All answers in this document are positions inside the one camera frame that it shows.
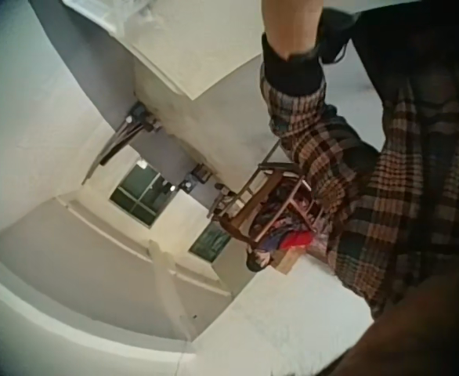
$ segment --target gray wall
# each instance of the gray wall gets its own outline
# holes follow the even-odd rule
[[[67,8],[60,0],[30,0],[45,33],[85,94],[117,128],[136,102],[132,54],[101,27]],[[197,162],[165,130],[143,134],[132,147],[172,184],[180,184]],[[211,188],[193,193],[205,207]]]
[[[138,333],[185,339],[162,305],[165,291],[153,265],[98,234],[56,200],[42,204],[0,236],[0,261],[75,312]],[[229,304],[229,297],[174,280],[197,334]]]
[[[116,128],[136,102],[132,54],[60,0],[30,0],[47,37],[81,88]]]

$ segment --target checkered fabric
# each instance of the checkered fabric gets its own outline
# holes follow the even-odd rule
[[[271,129],[332,221],[329,264],[377,317],[459,254],[459,63],[402,80],[381,152],[325,103],[325,80],[294,97],[261,77]]]

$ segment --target black wristband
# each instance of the black wristband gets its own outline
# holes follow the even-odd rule
[[[276,90],[289,96],[307,96],[316,92],[323,80],[317,48],[311,52],[284,60],[262,36],[265,77]]]

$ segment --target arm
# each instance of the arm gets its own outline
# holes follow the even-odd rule
[[[292,10],[284,3],[292,4]],[[263,0],[262,5],[266,36],[262,40],[261,90],[271,129],[281,138],[289,157],[307,174],[313,192],[336,221],[340,210],[355,200],[378,152],[324,102],[326,85],[318,59],[287,61],[314,47],[321,2]],[[310,21],[300,16],[301,7]]]

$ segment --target person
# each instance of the person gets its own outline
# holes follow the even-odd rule
[[[266,198],[249,227],[249,236],[255,237],[278,212],[280,206],[287,200],[294,189],[296,180],[283,177],[278,187]],[[295,194],[295,201],[304,211],[308,211],[311,222],[319,215],[318,204],[311,204],[311,193],[300,187]],[[247,249],[247,268],[257,273],[265,269],[273,261],[273,253],[278,250],[288,251],[296,247],[306,247],[313,243],[316,236],[323,229],[318,227],[313,232],[295,211],[286,208],[282,215],[275,221],[264,237],[259,241],[258,247]]]
[[[459,257],[384,312],[317,376],[459,376]]]
[[[356,21],[353,43],[383,106],[377,151],[325,101],[323,2],[262,0],[270,128],[332,222],[329,266],[375,319],[459,256],[459,13],[437,3]]]

